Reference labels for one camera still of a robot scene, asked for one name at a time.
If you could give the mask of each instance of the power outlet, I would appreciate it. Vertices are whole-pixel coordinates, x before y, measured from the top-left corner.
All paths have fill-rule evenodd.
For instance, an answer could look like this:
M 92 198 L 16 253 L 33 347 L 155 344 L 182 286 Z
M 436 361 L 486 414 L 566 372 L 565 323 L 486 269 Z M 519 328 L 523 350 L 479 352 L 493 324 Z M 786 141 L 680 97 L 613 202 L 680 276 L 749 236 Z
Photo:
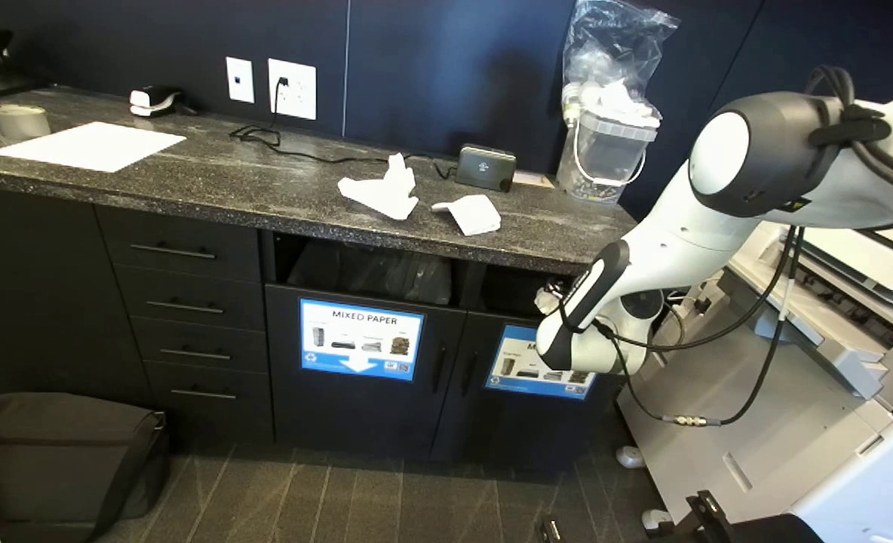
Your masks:
M 316 121 L 316 66 L 269 58 L 269 108 Z
M 253 61 L 226 58 L 229 99 L 258 102 Z

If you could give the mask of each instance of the dark wall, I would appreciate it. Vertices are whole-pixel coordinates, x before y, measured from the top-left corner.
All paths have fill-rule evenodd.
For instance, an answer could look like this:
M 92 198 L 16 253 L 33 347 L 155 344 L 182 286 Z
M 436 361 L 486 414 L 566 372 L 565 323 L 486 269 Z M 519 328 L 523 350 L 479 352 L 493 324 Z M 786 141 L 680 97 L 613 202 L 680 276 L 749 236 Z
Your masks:
M 625 192 L 642 213 L 731 97 L 798 90 L 841 64 L 893 97 L 893 0 L 640 0 L 682 19 L 650 99 L 665 126 Z M 453 157 L 462 141 L 551 171 L 557 66 L 574 0 L 0 0 L 16 61 L 63 85 L 125 94 L 169 80 L 216 111 L 265 114 L 265 58 L 319 69 L 319 121 L 289 130 Z M 226 99 L 222 58 L 258 61 L 258 108 Z

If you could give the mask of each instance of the sticker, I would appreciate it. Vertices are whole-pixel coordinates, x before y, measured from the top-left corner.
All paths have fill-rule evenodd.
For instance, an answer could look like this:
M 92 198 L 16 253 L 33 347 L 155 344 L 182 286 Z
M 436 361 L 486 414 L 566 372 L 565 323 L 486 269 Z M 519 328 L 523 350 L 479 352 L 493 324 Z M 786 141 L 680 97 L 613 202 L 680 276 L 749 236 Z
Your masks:
M 496 368 L 486 377 L 486 388 L 584 400 L 591 385 L 594 373 L 554 372 L 541 360 L 538 328 L 505 324 Z
M 302 368 L 414 380 L 422 314 L 302 299 Z

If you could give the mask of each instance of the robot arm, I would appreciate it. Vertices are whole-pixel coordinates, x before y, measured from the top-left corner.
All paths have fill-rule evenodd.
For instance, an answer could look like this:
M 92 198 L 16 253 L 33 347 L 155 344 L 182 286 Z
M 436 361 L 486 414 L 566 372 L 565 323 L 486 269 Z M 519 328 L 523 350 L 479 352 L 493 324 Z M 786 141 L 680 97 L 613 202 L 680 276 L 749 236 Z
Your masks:
M 798 226 L 888 226 L 893 182 L 867 162 L 858 143 L 893 157 L 893 102 L 858 106 L 836 97 L 759 94 L 722 108 L 697 135 L 688 162 L 666 185 L 651 213 L 613 242 L 538 328 L 538 350 L 551 368 L 618 372 L 618 350 L 635 373 L 647 360 L 661 314 L 661 290 L 714 273 L 759 221 Z

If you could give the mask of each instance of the floor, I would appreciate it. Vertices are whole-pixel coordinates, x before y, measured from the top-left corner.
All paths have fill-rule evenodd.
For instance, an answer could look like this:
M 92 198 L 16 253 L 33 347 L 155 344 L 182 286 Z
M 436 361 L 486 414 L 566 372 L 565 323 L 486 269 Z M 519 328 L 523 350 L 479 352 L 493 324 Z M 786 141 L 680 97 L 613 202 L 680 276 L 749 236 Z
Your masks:
M 647 469 L 613 461 L 625 439 L 625 428 L 606 426 L 571 467 L 549 474 L 195 446 L 174 456 L 156 509 L 104 539 L 530 543 L 538 522 L 557 515 L 566 543 L 638 543 L 640 513 L 661 496 Z

